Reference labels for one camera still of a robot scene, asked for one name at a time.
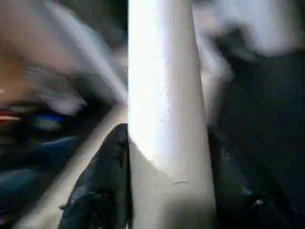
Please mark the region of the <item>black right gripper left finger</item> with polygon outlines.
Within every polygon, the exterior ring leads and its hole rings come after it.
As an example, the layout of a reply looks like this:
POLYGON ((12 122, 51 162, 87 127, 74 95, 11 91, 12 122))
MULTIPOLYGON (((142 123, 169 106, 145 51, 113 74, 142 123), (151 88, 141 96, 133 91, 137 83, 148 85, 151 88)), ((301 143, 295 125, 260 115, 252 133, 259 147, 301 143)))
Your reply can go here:
POLYGON ((130 219, 131 189, 127 124, 118 124, 79 176, 58 227, 124 229, 130 219))

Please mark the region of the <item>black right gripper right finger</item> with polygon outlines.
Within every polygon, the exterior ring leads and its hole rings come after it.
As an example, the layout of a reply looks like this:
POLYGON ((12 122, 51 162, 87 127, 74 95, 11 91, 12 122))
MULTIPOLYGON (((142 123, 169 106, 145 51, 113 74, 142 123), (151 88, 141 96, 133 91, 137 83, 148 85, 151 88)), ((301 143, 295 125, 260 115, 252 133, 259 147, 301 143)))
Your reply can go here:
POLYGON ((208 130, 217 217, 222 229, 303 229, 305 217, 250 153, 208 130))

